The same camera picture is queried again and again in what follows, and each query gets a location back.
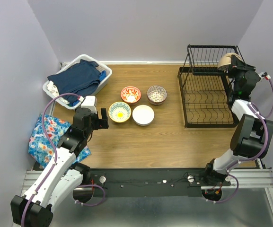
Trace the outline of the beige bowl brown leaf pattern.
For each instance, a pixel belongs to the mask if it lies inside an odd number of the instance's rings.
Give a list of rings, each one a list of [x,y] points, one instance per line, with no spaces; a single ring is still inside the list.
[[[233,52],[227,53],[220,59],[217,69],[226,71],[229,68],[229,65],[231,64],[231,57],[237,56],[239,58],[239,55]]]

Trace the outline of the blue zigzag pattern bowl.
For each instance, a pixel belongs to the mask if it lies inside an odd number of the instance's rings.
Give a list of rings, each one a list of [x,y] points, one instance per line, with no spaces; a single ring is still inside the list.
[[[166,99],[164,99],[164,98],[162,98],[162,99],[151,99],[151,98],[149,98],[148,100],[152,105],[161,105],[161,104],[164,103],[164,101]]]

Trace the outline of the orange floral pattern bowl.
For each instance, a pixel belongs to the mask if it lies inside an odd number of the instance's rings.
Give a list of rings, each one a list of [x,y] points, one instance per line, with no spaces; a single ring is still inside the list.
[[[141,99],[141,91],[134,86],[124,87],[121,91],[121,99],[127,100],[129,102]]]

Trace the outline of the brown lattice pattern bowl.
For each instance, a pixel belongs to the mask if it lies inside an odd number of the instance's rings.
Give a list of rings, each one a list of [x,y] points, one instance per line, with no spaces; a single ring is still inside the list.
[[[148,88],[147,90],[147,98],[151,99],[166,99],[167,98],[167,91],[159,85],[153,85]]]

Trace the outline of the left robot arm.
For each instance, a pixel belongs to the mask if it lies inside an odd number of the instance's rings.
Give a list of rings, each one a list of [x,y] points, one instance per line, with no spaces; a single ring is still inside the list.
[[[90,168],[75,163],[77,156],[86,147],[94,130],[108,129],[108,117],[105,108],[101,116],[88,108],[75,111],[72,125],[61,136],[56,151],[38,179],[22,196],[14,196],[10,202],[13,222],[22,227],[47,227],[50,225],[57,206],[75,188],[89,188],[102,191],[102,186],[93,183]]]

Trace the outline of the white ribbed bowl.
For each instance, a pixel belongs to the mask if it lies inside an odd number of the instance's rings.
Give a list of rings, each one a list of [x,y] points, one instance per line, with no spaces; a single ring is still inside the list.
[[[147,126],[154,120],[155,113],[148,105],[139,105],[132,112],[133,120],[140,126]]]

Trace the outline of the yellow patterned bowl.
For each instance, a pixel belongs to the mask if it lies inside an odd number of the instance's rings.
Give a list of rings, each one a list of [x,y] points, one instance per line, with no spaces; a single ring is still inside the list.
[[[129,120],[132,110],[125,102],[115,102],[110,105],[108,114],[115,123],[124,123]]]

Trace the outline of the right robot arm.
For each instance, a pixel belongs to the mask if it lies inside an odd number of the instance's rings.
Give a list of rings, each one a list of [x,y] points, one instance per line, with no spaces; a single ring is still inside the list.
[[[242,162],[263,158],[273,136],[273,121],[263,117],[250,98],[256,84],[263,79],[271,81],[271,76],[267,72],[256,73],[255,67],[246,64],[236,53],[225,54],[217,69],[228,75],[227,104],[239,123],[229,149],[206,165],[202,175],[207,185],[224,182],[230,171]]]

